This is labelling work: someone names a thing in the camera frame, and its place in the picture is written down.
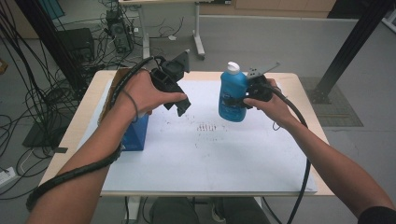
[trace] forearm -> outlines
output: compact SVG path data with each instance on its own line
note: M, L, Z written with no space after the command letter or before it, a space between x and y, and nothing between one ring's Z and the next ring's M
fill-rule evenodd
M59 174L99 161L113 153L129 123L130 119L111 110ZM107 172L108 166L50 190L38 200L28 223L89 223Z
M320 140L297 120L285 125L329 188L358 217L371 206L393 208L387 193L357 163Z

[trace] power strip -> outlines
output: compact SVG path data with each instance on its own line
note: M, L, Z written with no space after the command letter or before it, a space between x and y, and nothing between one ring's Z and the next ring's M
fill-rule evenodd
M5 171L0 173L0 188L2 188L4 185L11 182L12 180L18 178L18 176L15 175L14 168L9 167L7 171L8 173Z

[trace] black cable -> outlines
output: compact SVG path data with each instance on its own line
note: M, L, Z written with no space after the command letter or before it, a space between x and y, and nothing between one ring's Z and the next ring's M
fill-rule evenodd
M62 183L69 181L71 179L74 179L76 177L97 171L99 169L105 168L107 167L109 164L111 164L113 161L115 161L118 157L120 156L120 146L118 146L118 148L111 153L108 157L97 161L97 162L93 162L91 164L88 165L84 165L82 167L76 168L74 170L65 172L61 175L56 175L55 177L53 177L52 179L50 179L49 181L45 182L44 184L40 185L39 187L37 187L30 195L29 198L27 199L26 202L26 207L29 211L32 211L32 209L35 207L35 204L37 202L37 200L43 195L45 194L47 191L49 191L50 189L53 189L59 185L61 185Z
M31 81L31 84L33 84L35 90L37 91L37 93L40 95L41 99L46 102L45 96L41 93L37 83L35 82L35 77L33 75L33 71L31 69L31 67L29 66L29 63L27 62L27 59L25 58L25 56L23 55L23 52L21 51L21 49L18 48L18 46L12 41L11 37L9 36L9 34L7 33L7 31L5 30L4 26L0 23L0 30L3 32L3 35L6 37L6 39L8 40L9 44L14 48L14 50L17 52L17 54L20 56L23 64L25 65L25 69L27 72L27 75Z
M3 168L3 167L1 167L1 166L0 166L0 170L4 171L4 173L6 173L6 174L8 174L8 173L9 173L9 171L8 171L8 170L4 169L4 168Z
M110 106L113 106L116 103L116 99L119 96L121 90L124 88L125 84L128 82L128 80L134 76L137 71L139 71L146 63L148 63L151 60L154 60L157 62L157 59L160 59L162 62L165 61L165 58L162 56L151 56L148 57L147 59L144 59L142 62L138 63L135 65L126 75L125 77L120 80L120 82L117 84L116 88L114 89L113 96L111 97L110 101Z
M20 156L20 158L19 158L18 161L17 161L16 169L15 169L17 175L23 176L23 177L27 177L27 178L28 178L28 177L33 177L33 176L39 175L39 174L41 174L43 171L45 171L45 170L47 169L47 167L46 167L46 168L44 168L43 170L41 170L41 171L39 171L39 172L37 172L37 173L35 173L35 174L32 174L32 175L27 175L27 174L26 174L27 172L24 172L23 174L20 173L20 171L19 171L19 169L21 168L20 162L21 162L22 158L24 157L24 155L26 155L26 153L28 153L28 152L31 152L31 153L33 154L34 149L33 149L33 148L30 148L29 150L26 150L25 152L22 153L22 155ZM41 157L38 157L38 158L39 158L40 160L44 160L44 159L50 158L50 156L46 156L46 157L44 157L44 158L41 158Z
M9 141L9 138L10 138L10 132L9 132L9 130L10 130L11 127L12 127L12 120L11 120L11 117L8 116L8 115L0 115L0 118L2 118L2 117L6 118L6 119L8 120L8 123L6 123L6 124L4 124L4 125L2 125L2 126L0 127L1 130L4 130L4 133L2 133L2 134L0 135L0 139L4 138L4 140L3 140L2 143L0 144L0 149L3 147L4 144L6 144L6 143ZM7 145L5 146L5 148L3 149L3 151L0 153L0 158L1 158L1 157L3 156L3 154L6 152L6 149L7 149Z
M99 20L101 20L101 19L99 18L99 19L87 19L87 20L81 20L81 21L62 22L62 24L57 25L56 28L61 27L61 26L74 24L74 23L79 23L79 22L82 22L82 21L99 21Z
M178 29L177 29L175 32L173 32L171 35L176 35L176 34L180 31L181 27L183 26L183 21L184 21L184 17L182 17L182 18L180 19L180 25L178 26ZM158 38L167 38L167 37L169 37L170 35L168 35L168 36L163 36L164 33L161 33L161 32L160 32L161 29L162 29L163 27L161 27L160 30L158 31L158 32L160 33L160 36L150 37L150 39L158 39Z
M128 197L125 197L125 209L126 209L126 221L125 224L129 223L129 207L128 207Z
M285 102L286 105L288 105L293 112L295 113L295 115L297 116L297 118L299 119L299 121L306 127L308 128L308 125L306 124L306 121L303 117L303 115L301 114L301 112L298 110L298 108L285 96L282 94L281 91L277 90L276 88L270 86L270 85L265 85L265 88L268 88L272 91L273 94L275 94L276 96L278 96L283 102ZM309 177L309 171L311 169L311 162L309 161L309 159L306 159L306 165L305 165L305 172L304 172L304 179L303 179L303 184L301 186L301 190L299 192L299 195L297 197L296 203L291 211L289 220L288 220L288 224L290 224L293 219L295 214L297 213L297 209L300 205L301 200L303 199L304 196L304 192L305 192L305 188L306 188L306 184L308 182L308 177Z
M148 200L149 197L146 197L145 201L143 201L143 206L142 206L142 216L143 219L145 219L145 221L150 224L150 222L146 219L146 215L145 215L145 206L146 206L146 202Z
M5 141L2 142L1 145L0 145L0 148L1 148L2 146L4 146L3 151L0 153L0 159L3 157L3 155L4 155L4 154L6 153L6 151L7 151L7 147L8 147L9 141L11 140L11 137L12 137L12 135L14 134L14 131L15 131L15 128L17 127L18 122L19 122L22 118L30 117L30 116L24 116L24 114L26 114L27 111L28 111L28 110L25 110L17 119L11 120L11 119L9 118L10 122L7 124L7 125L9 125L9 129L8 129L8 131L7 131L7 132L9 133L9 135L7 136L7 138L5 139Z
M5 13L1 13L1 11L0 11L0 16L1 16L0 18L2 18L2 20L3 20L3 22L7 22L7 24L12 28L11 30L12 30L12 32L15 34L15 36L14 36L14 42L15 42L15 44L18 46L18 49L21 49L20 46L19 46L19 44L18 44L18 39L20 39L20 40L22 41L22 43L26 46L26 48L28 48L28 49L30 50L30 52L32 53L32 55L37 59L37 61L39 62L39 65L41 66L41 68L43 69L43 71L44 71L44 72L45 72L45 71L48 71L48 70L49 70L48 67L47 67L45 64L43 64L43 63L41 62L41 60L39 59L39 57L35 54L35 51L31 49L31 47L26 43L26 41L25 41L25 40L22 38L22 36L18 33L17 29L15 28L15 25L12 26L12 24L9 23L9 20L7 19Z
M0 196L6 194L6 193L9 192L11 189L13 189L13 188L25 177L25 175L26 175L31 169L33 169L35 166L37 166L40 162L42 162L42 161L44 161L44 160L45 160L45 159L40 160L40 161L36 162L34 165L32 165L28 170L26 170L26 173L23 174L23 175L22 175L11 187L9 187L8 189L6 189L6 190L4 190L3 192L1 192L1 193L0 193ZM3 198L3 199L0 198L0 200L11 200L11 199L19 198L19 197L21 197L21 196L27 194L28 192L23 193L23 194L21 194L21 195L19 195L19 196L14 196L14 197L10 197L10 198Z
M279 218L276 216L276 214L275 214L274 211L271 209L270 205L268 204L268 202L265 200L264 197L262 197L262 200L264 201L265 205L267 206L268 210L269 210L270 213L271 213L271 216L275 219L275 221L276 221L278 224L282 224L282 222L281 222L281 221L279 220Z
M11 9L9 8L9 5L8 5L7 1L5 1L5 4L6 4L6 7L7 7L7 9L8 9L9 15L11 16L12 24L13 24L14 27L15 27L15 24L16 24L16 23L15 23L15 20L14 20L14 16L13 16L12 13L11 13ZM1 2L0 2L0 7L3 9L3 12L4 12L5 14L7 14L7 13L6 13L6 10L4 9L4 6L3 6L3 4L2 4ZM15 39L15 41L16 41L17 44L18 44L18 38L16 37L15 32L13 32L12 29L10 29L9 27L8 27L8 31L9 31L10 33L13 33L14 39Z
M20 57L22 57L22 59L24 58L23 56L22 56L22 54L21 54L21 50L20 49L18 49L18 48L16 48L16 46L15 46L15 43L12 43L12 41L11 41L11 39L10 39L10 36L8 35L8 34L5 34L5 36L6 36L6 38L7 38L7 40L10 42L10 44L11 44L11 46L13 46L14 47L14 49L17 51L17 53L20 55ZM38 59L38 57L35 55L35 53L34 53L34 51L32 50L32 49L30 49L30 47L27 45L27 43L26 42L24 42L24 40L22 40L22 42L27 46L27 48L34 54L34 56L37 58L37 60L40 62L40 65L42 66L42 68L43 68L43 70L44 71L48 71L48 67L47 67L47 63L46 64L43 64L39 59ZM35 85L35 80L34 80L34 77L32 76L32 72L31 72L31 70L30 70L30 67L29 67L29 65L27 64L27 62L26 61L24 61L24 63L25 63L25 67L26 67L26 69L27 69L27 71L28 71L28 75L29 75L29 78L30 78L30 81L31 81L31 84L33 84L33 86L34 86L34 89L35 89L35 92L36 93L38 93L38 95L37 96L39 96L39 98L42 100L42 101L44 101L44 102L46 102L46 97L44 97L44 93L37 87L37 85ZM40 108L36 108L36 110L43 110L43 107L40 105Z

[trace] black pole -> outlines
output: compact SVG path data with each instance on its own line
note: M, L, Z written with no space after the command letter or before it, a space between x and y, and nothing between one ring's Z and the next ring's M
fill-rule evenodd
M50 16L38 0L15 0L15 2L81 100L88 85L78 71L78 66L69 55L68 50L56 35L56 28Z
M328 95L363 44L381 22L394 0L373 0L338 51L318 85L308 93L314 104L328 104Z

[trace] finger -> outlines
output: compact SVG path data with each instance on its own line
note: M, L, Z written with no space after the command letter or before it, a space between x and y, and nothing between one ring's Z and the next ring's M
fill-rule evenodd
M262 104L261 101L259 100L255 100L255 99L251 99L251 98L245 98L244 99L244 103L250 106L254 106L254 107L259 107L259 105Z
M275 81L273 78L267 78L267 81L268 81L268 83L269 83L271 86L277 86L277 85L276 85L276 81Z
M182 92L165 92L163 94L163 104L173 103L187 99L187 95Z

